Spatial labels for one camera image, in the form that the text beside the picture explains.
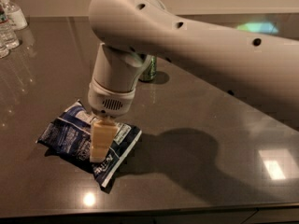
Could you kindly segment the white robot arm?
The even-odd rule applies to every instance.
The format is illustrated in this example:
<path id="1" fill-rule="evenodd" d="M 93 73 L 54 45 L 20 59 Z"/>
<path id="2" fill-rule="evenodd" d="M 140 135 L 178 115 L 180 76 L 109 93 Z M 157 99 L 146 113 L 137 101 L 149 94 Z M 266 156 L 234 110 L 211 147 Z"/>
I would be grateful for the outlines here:
<path id="1" fill-rule="evenodd" d="M 153 57 L 297 128 L 299 42 L 178 17 L 159 0 L 92 0 L 89 22 L 100 39 L 88 101 L 94 115 L 128 112 Z"/>

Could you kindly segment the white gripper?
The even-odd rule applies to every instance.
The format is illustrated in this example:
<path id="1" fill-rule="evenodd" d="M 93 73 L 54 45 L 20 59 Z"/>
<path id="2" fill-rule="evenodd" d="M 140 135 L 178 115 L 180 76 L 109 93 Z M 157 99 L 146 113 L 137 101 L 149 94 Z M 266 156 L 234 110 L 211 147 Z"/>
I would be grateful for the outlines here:
<path id="1" fill-rule="evenodd" d="M 141 74 L 150 66 L 151 55 L 114 49 L 101 43 L 89 85 L 88 102 L 97 117 L 92 125 L 90 161 L 102 162 L 118 131 L 113 118 L 125 115 L 134 100 Z"/>

